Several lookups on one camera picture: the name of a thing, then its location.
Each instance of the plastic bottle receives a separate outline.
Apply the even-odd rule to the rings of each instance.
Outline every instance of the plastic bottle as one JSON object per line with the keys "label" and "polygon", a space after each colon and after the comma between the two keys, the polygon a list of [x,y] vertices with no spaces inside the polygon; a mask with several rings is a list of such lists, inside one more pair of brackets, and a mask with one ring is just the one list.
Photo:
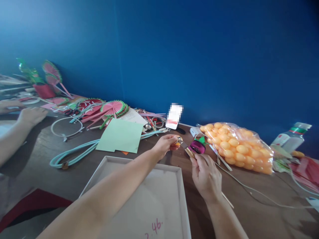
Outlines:
{"label": "plastic bottle", "polygon": [[310,124],[297,122],[289,131],[278,135],[272,144],[279,145],[287,153],[292,153],[305,141],[303,135],[311,127]]}

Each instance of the blue wall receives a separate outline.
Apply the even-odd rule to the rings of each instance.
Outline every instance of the blue wall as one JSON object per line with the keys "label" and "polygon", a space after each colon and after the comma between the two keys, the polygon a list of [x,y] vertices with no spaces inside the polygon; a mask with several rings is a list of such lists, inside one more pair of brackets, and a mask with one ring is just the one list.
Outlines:
{"label": "blue wall", "polygon": [[56,63],[69,91],[181,122],[233,122],[270,143],[295,122],[319,156],[319,14],[311,1],[2,0],[0,72]]}

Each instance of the scissors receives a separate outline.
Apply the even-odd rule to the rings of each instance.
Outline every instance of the scissors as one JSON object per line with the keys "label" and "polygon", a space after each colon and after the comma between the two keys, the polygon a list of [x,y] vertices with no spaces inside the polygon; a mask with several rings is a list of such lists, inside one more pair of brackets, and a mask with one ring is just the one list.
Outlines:
{"label": "scissors", "polygon": [[80,103],[77,103],[76,107],[74,108],[74,110],[69,109],[66,112],[64,112],[65,116],[69,116],[69,115],[79,115],[81,113],[81,111],[78,109]]}

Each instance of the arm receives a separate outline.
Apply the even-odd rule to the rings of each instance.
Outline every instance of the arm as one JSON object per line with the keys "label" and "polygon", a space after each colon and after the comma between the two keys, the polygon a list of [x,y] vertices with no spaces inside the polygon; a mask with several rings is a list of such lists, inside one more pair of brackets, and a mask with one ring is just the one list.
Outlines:
{"label": "arm", "polygon": [[[17,101],[0,102],[0,113],[9,113],[20,110],[24,105]],[[19,108],[9,110],[7,107],[16,106]],[[41,122],[47,111],[44,108],[23,109],[19,115],[18,121],[4,135],[0,137],[0,167],[18,150],[24,143],[24,140],[31,129]]]}
{"label": "arm", "polygon": [[143,182],[167,151],[177,150],[177,136],[165,135],[133,161],[105,177],[64,210],[38,237],[97,238],[100,231]]}
{"label": "arm", "polygon": [[191,158],[193,180],[206,202],[216,238],[248,239],[234,211],[223,198],[222,175],[216,168],[214,161],[205,154],[196,154],[195,158]]}

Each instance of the light green paper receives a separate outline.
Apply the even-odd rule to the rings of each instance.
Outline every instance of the light green paper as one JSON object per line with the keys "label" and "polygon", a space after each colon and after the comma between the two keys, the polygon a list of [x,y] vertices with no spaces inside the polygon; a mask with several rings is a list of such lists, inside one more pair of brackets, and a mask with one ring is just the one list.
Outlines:
{"label": "light green paper", "polygon": [[143,125],[121,119],[112,119],[106,127],[96,149],[137,153]]}

